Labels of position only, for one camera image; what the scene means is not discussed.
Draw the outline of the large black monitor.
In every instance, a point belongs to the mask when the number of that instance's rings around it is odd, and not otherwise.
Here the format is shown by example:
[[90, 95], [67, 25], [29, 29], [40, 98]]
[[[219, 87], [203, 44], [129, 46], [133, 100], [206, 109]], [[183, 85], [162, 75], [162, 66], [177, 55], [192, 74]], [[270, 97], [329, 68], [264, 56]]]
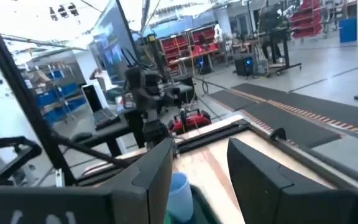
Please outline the large black monitor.
[[109, 0], [94, 26], [94, 43], [113, 84], [124, 83], [124, 72], [138, 56], [120, 0]]

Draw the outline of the black diagonal frame strut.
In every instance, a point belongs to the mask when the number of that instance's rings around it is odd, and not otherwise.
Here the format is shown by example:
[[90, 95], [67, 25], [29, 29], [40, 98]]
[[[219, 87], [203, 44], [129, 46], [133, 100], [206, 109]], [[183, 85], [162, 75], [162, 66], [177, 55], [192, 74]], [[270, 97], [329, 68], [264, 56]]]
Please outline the black diagonal frame strut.
[[58, 144], [64, 145], [69, 147], [70, 149], [74, 149], [76, 151], [82, 152], [83, 154], [87, 154], [89, 156], [93, 156], [97, 159], [101, 159], [103, 161], [106, 161], [110, 164], [114, 164], [119, 167], [128, 167], [130, 166], [130, 163], [128, 163], [125, 160], [122, 159], [116, 159], [115, 157], [108, 156], [107, 154], [104, 154], [99, 151], [95, 151], [94, 149], [91, 149], [89, 147], [83, 146], [77, 142], [73, 142], [63, 136], [60, 136], [59, 134], [52, 134], [52, 139], [56, 141]]

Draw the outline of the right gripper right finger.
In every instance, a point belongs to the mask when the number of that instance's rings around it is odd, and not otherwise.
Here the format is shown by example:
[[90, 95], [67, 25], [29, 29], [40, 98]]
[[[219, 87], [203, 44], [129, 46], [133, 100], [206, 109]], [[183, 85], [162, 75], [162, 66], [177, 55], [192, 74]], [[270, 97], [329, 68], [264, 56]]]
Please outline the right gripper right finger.
[[358, 190], [333, 190], [230, 139], [227, 161], [246, 224], [358, 224]]

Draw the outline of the blue bin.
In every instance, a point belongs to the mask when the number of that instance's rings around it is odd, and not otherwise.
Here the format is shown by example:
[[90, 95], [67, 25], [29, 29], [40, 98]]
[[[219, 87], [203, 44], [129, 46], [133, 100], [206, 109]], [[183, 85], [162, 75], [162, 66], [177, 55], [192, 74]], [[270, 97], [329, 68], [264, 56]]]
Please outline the blue bin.
[[340, 43], [355, 42], [357, 40], [357, 18], [350, 17], [339, 21]]

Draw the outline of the black keyboard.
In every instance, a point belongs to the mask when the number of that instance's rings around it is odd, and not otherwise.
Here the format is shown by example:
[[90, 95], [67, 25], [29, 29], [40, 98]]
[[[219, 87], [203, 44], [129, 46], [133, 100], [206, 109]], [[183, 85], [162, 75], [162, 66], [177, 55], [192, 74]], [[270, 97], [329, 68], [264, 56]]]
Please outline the black keyboard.
[[103, 108], [93, 113], [93, 124], [97, 131], [118, 123], [120, 120], [120, 117], [109, 108]]

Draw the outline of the blue bin storage shelf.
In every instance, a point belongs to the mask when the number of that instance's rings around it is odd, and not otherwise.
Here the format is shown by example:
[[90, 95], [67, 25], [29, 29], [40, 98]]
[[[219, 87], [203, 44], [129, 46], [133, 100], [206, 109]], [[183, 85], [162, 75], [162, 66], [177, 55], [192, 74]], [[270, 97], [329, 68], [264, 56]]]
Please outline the blue bin storage shelf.
[[36, 65], [25, 69], [22, 77], [48, 124], [75, 119], [74, 111], [85, 103], [75, 69], [70, 64]]

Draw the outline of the black aluminium table frame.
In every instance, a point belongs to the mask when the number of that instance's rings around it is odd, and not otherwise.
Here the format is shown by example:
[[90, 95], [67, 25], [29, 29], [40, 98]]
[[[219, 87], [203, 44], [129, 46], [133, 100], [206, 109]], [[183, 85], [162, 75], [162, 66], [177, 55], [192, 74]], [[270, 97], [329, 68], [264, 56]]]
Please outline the black aluminium table frame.
[[287, 139], [283, 128], [278, 128], [270, 133], [258, 128], [255, 124], [244, 119], [232, 121], [227, 125], [196, 135], [188, 139], [180, 139], [178, 152], [186, 153], [196, 150], [205, 145], [229, 138], [236, 134], [252, 131], [264, 142], [274, 145], [279, 151], [293, 158], [302, 167], [314, 173], [312, 178], [315, 182], [320, 179], [320, 184], [326, 183], [338, 189], [358, 188], [358, 173], [352, 171], [328, 158], [315, 154], [307, 147], [298, 146]]

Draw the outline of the dark green serving tray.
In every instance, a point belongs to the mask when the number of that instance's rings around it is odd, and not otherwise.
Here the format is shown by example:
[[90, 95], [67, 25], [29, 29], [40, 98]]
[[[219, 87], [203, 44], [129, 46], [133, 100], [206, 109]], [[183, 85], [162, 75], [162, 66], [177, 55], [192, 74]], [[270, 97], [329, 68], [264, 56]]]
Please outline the dark green serving tray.
[[222, 224], [201, 190], [193, 184], [191, 184], [190, 187], [194, 208], [192, 218], [182, 223], [167, 212], [163, 224]]

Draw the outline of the black floor mat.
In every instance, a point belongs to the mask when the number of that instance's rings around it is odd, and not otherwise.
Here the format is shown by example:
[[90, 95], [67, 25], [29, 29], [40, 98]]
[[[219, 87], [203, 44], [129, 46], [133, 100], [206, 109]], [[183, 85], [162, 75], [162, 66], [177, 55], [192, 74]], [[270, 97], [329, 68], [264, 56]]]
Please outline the black floor mat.
[[264, 129], [283, 128], [287, 140], [308, 148], [341, 139], [330, 126], [358, 131], [358, 107], [243, 83], [209, 94], [233, 111], [240, 111]]

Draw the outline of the red bin shelf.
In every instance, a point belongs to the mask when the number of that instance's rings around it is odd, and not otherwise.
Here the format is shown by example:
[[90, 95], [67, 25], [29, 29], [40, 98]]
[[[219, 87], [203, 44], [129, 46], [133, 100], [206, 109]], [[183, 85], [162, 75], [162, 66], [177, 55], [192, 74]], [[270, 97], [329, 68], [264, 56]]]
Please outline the red bin shelf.
[[215, 42], [213, 26], [204, 26], [190, 30], [191, 56], [197, 57], [219, 50]]
[[185, 34], [160, 39], [160, 45], [167, 63], [189, 55], [189, 43]]

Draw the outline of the lit black computer tower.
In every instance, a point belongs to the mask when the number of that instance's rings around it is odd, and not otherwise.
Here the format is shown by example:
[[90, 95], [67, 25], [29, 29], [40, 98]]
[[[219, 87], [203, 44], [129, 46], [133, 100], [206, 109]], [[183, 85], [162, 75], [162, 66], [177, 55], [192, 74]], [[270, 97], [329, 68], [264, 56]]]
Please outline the lit black computer tower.
[[251, 54], [237, 54], [234, 57], [236, 74], [243, 77], [254, 76], [254, 58]]

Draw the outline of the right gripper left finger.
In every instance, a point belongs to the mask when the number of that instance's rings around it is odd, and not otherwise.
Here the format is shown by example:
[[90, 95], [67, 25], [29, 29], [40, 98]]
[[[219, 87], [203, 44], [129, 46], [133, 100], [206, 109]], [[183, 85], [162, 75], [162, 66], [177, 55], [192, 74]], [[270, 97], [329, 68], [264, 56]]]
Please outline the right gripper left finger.
[[0, 224], [163, 224], [172, 151], [166, 138], [97, 186], [0, 186]]

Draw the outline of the black frame upright post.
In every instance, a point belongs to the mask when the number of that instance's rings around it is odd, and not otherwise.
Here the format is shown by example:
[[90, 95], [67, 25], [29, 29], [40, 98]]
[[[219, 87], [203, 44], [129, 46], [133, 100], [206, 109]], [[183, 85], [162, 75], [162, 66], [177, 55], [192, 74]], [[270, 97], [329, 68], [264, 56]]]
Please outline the black frame upright post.
[[61, 169], [65, 173], [65, 183], [67, 185], [76, 185], [77, 180], [71, 172], [62, 152], [59, 148], [59, 142], [53, 138], [52, 130], [44, 121], [39, 109], [35, 104], [27, 85], [21, 77], [20, 71], [16, 67], [14, 60], [8, 51], [0, 35], [0, 69], [11, 90], [13, 91], [22, 111], [28, 122], [35, 131], [38, 140], [42, 144], [53, 167]]

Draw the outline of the light blue plastic cup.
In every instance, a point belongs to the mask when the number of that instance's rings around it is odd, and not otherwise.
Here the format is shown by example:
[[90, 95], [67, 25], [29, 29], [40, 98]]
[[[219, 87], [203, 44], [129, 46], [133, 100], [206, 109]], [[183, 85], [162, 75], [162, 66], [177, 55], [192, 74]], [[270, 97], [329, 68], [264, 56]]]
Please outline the light blue plastic cup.
[[168, 194], [167, 212], [178, 222], [186, 223], [194, 213], [190, 181], [183, 172], [174, 172]]

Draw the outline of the black side desk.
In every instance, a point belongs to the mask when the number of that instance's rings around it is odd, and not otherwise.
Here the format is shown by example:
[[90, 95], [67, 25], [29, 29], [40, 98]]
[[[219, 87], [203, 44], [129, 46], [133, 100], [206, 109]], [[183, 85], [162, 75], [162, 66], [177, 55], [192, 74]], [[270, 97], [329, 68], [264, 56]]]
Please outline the black side desk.
[[188, 105], [195, 99], [195, 90], [192, 86], [178, 83], [164, 83], [160, 85], [162, 91], [161, 102], [164, 106]]

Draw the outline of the person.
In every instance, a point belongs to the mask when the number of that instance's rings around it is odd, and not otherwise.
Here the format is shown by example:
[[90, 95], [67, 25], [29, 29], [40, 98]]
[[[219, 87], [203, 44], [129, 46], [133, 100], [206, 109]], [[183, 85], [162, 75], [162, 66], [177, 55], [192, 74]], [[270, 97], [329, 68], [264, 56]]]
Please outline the person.
[[89, 79], [96, 79], [97, 81], [99, 81], [105, 91], [112, 90], [116, 87], [116, 85], [112, 84], [110, 76], [108, 75], [108, 72], [106, 70], [100, 70], [98, 68], [95, 69], [89, 76]]

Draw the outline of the black frame bracket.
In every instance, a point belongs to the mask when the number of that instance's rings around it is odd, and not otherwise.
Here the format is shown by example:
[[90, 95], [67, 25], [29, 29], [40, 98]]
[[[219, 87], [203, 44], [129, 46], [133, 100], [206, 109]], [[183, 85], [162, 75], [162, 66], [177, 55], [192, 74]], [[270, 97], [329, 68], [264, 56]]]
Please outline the black frame bracket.
[[0, 159], [2, 152], [10, 158], [0, 168], [0, 185], [15, 185], [14, 175], [30, 160], [42, 153], [42, 148], [23, 136], [0, 138]]

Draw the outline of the rolling red bin rack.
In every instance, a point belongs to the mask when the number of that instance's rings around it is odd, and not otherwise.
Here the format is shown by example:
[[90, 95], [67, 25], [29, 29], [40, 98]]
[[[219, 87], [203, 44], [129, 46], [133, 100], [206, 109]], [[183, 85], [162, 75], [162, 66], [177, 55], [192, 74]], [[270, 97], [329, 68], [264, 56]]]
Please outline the rolling red bin rack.
[[319, 0], [303, 0], [290, 18], [290, 27], [294, 39], [315, 37], [322, 30], [322, 16]]

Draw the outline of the black office desk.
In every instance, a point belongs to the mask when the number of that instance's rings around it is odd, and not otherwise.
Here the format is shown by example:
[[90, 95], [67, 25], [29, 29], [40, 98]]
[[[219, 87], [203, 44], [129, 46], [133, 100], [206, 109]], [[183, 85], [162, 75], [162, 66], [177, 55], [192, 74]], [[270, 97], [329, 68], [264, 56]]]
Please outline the black office desk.
[[77, 140], [80, 144], [87, 147], [95, 147], [106, 143], [110, 154], [119, 156], [126, 153], [124, 143], [119, 143], [120, 137], [129, 133], [134, 135], [138, 148], [145, 146], [143, 134], [143, 119], [137, 110], [124, 111], [118, 116], [119, 121], [103, 129], [96, 130], [93, 124], [93, 116], [88, 115], [86, 118], [77, 122], [70, 140]]

